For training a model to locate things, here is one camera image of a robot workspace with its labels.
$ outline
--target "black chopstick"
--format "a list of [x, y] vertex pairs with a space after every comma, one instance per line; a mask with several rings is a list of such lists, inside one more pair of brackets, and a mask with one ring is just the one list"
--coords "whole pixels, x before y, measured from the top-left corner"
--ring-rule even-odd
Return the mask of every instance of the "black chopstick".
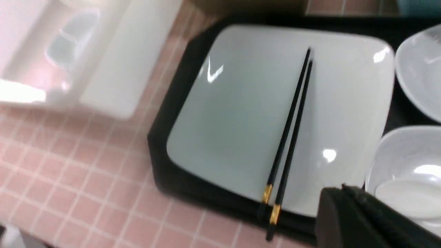
[[288, 138], [289, 129], [291, 128], [292, 118], [294, 116], [295, 107], [297, 106], [297, 101], [299, 99], [300, 90], [302, 88], [303, 78], [306, 72], [306, 66], [308, 65], [309, 55], [311, 53], [311, 48], [308, 48], [305, 56], [305, 61], [303, 62], [302, 71], [300, 72], [299, 81], [295, 89], [294, 97], [292, 99], [291, 108], [289, 109], [288, 118], [286, 120], [285, 128], [283, 129], [282, 137], [280, 139], [279, 147], [276, 152], [276, 157], [274, 158], [273, 166], [269, 172], [268, 182], [266, 183], [265, 191], [263, 192], [262, 201], [259, 205], [257, 211], [257, 218], [259, 220], [263, 219], [265, 214], [266, 206], [268, 205], [269, 198], [271, 196], [271, 191], [273, 190], [274, 181], [276, 180], [277, 171], [279, 169], [280, 160], [282, 157], [283, 150], [285, 149], [285, 143]]
[[285, 167], [283, 168], [282, 179], [280, 180], [279, 189], [277, 191], [276, 201], [274, 202], [273, 211], [269, 220], [268, 232], [266, 233], [266, 240], [271, 241], [276, 230], [277, 221], [279, 219], [280, 209], [285, 195], [286, 185], [288, 182], [289, 169], [291, 167], [292, 156], [295, 150], [297, 137], [299, 136], [300, 122], [302, 121], [303, 108], [305, 106], [306, 94], [308, 91], [309, 78], [311, 76], [312, 60], [308, 64], [308, 71], [306, 73], [305, 85], [303, 86], [302, 98], [300, 99], [299, 111], [295, 118], [294, 130], [292, 132], [291, 143], [289, 144], [288, 155], [286, 156]]

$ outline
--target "black tray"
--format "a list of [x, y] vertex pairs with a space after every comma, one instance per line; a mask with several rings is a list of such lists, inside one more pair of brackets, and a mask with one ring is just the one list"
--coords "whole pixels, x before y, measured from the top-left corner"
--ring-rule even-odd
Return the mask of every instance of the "black tray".
[[[268, 218], [264, 222], [258, 222], [255, 217], [259, 203], [221, 189], [189, 174], [176, 166], [167, 155], [166, 144], [168, 135], [211, 45], [225, 27], [232, 24], [258, 24], [363, 34], [387, 41], [396, 51], [401, 42], [407, 37], [438, 23], [441, 23], [441, 19], [305, 18], [283, 14], [259, 16], [233, 15], [223, 19], [188, 44], [164, 102], [148, 134], [148, 144], [156, 185], [165, 193], [184, 198], [185, 200], [201, 204], [262, 227], [267, 225]], [[424, 116], [409, 102], [396, 81], [384, 133], [402, 126], [422, 124], [438, 125]], [[314, 228], [315, 218], [282, 212], [277, 231], [310, 244], [315, 244]]]

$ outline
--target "white plastic container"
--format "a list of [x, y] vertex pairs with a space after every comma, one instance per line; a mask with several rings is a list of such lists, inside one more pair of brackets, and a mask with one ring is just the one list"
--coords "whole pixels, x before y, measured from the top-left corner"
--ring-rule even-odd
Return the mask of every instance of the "white plastic container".
[[181, 3], [1, 1], [0, 104], [130, 118]]

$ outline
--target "pink tiled countertop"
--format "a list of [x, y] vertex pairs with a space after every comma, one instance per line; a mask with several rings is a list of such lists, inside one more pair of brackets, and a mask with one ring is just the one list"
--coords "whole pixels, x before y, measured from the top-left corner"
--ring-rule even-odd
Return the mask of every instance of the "pink tiled countertop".
[[[393, 0], [310, 0], [310, 14], [393, 15]], [[303, 248], [161, 194], [146, 135], [187, 42], [214, 21], [185, 2], [135, 115], [0, 107], [0, 220], [59, 248]]]

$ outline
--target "white dish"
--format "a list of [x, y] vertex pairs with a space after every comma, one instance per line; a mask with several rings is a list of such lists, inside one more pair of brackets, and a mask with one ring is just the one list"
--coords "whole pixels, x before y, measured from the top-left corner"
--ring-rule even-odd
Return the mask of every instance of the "white dish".
[[409, 100], [441, 123], [441, 25], [407, 38], [396, 52], [395, 67]]
[[[375, 161], [366, 177], [366, 191], [375, 195], [378, 187], [391, 180], [413, 181], [413, 185], [408, 183], [407, 186], [411, 188], [403, 192], [408, 195], [411, 194], [411, 190], [415, 192], [416, 187], [421, 187], [421, 184], [441, 187], [441, 127], [399, 128], [382, 138]], [[379, 198], [383, 198], [387, 204], [388, 200], [384, 197], [383, 195]], [[413, 221], [441, 236], [441, 218], [421, 218], [424, 217], [424, 213], [413, 213], [413, 217], [417, 217], [413, 218]]]
[[323, 187], [362, 186], [386, 123], [394, 69], [388, 44], [358, 35], [225, 29], [168, 138], [171, 160], [260, 202], [309, 46], [314, 67], [282, 207], [314, 217]]

